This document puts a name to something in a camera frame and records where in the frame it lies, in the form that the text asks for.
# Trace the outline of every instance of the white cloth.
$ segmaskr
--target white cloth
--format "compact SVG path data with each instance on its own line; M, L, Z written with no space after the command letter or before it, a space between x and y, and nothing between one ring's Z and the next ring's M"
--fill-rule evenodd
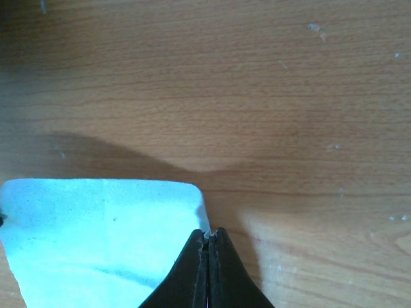
M136 308L192 230L209 232L201 192L150 180L6 182L0 227L28 308Z

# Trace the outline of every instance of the wooden surface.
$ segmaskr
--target wooden surface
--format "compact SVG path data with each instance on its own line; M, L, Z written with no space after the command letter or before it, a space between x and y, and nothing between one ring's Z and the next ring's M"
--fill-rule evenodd
M191 182L277 308L411 307L410 1L47 2L1 4L0 181Z

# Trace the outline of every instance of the wooden table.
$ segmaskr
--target wooden table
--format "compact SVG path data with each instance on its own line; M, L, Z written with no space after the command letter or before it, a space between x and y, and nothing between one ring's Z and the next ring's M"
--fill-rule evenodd
M194 183L277 308L411 307L410 1L2 6L1 182Z

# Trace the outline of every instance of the black object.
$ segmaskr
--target black object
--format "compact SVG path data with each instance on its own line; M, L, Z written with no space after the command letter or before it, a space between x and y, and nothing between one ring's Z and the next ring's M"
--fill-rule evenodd
M253 283L227 231L194 230L167 277L140 308L274 308Z

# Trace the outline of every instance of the towel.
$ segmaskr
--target towel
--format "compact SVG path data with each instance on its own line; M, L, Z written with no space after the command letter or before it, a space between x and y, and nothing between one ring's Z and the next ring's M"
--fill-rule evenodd
M6 257L28 308L138 307L209 222L191 184L21 179L0 190Z

